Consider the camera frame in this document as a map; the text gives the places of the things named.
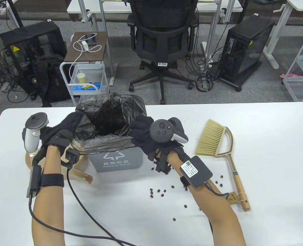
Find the forearm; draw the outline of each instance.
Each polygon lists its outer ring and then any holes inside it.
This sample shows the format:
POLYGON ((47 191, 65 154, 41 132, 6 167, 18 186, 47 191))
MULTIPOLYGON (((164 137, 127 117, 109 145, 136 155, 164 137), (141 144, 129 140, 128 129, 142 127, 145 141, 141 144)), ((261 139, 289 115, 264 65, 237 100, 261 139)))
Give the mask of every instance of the forearm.
MULTIPOLYGON (((182 161, 177 153, 172 151, 167 160, 171 166, 181 176, 180 171, 182 161)), ((205 186, 194 189, 188 186, 196 203, 205 213, 213 226, 214 245, 215 246, 245 246, 245 239, 237 215, 232 210, 225 197, 219 197, 213 194, 205 186)))
MULTIPOLYGON (((46 154, 44 174, 61 173, 60 152, 49 146, 46 154)), ((35 198, 33 213, 47 225, 64 229, 64 196, 60 186, 41 188, 35 198)), ((35 246, 65 245, 64 234, 52 231, 32 220, 32 235, 35 246)))

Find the computer case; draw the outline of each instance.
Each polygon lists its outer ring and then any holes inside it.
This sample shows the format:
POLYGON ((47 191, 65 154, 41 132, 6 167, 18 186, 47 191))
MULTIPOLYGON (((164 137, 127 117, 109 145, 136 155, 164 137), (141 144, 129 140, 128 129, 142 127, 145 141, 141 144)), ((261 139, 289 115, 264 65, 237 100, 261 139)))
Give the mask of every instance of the computer case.
POLYGON ((0 38, 21 77, 19 86, 35 99, 39 88, 34 85, 34 63, 45 55, 66 56, 67 47, 59 27, 52 21, 41 21, 2 33, 0 38))
POLYGON ((219 78, 241 91, 241 85, 262 64, 259 58, 274 21, 252 15, 228 32, 219 64, 219 78))

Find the paper cup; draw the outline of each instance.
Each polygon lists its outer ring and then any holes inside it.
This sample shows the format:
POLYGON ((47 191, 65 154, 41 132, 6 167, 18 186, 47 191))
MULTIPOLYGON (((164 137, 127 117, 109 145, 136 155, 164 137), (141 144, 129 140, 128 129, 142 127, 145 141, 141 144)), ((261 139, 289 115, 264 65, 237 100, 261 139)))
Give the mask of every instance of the paper cup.
POLYGON ((84 73, 78 73, 76 75, 77 79, 79 80, 79 83, 83 84, 86 82, 86 74, 84 73))

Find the smartphone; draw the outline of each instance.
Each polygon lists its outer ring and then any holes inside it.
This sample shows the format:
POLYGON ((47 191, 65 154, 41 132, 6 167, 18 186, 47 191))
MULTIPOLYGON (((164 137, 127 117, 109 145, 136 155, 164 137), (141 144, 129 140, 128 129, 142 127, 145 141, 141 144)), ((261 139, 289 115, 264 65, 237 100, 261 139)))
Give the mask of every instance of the smartphone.
POLYGON ((95 34, 86 34, 86 42, 88 45, 96 45, 96 37, 93 37, 95 34))

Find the hand broom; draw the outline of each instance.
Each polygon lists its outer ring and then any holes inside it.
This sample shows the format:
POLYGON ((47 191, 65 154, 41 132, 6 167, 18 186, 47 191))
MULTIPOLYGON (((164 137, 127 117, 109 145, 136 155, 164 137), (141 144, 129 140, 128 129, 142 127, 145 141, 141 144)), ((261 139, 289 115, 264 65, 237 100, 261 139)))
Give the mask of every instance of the hand broom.
POLYGON ((205 129, 198 142, 195 154, 198 156, 212 156, 216 158, 226 157, 228 159, 241 205, 244 211, 248 211, 250 210, 250 205, 243 184, 241 183, 240 177, 232 160, 232 147, 233 136, 229 128, 222 126, 210 119, 206 123, 205 129), (219 153, 220 143, 225 135, 225 132, 227 132, 230 137, 230 150, 224 153, 219 153))

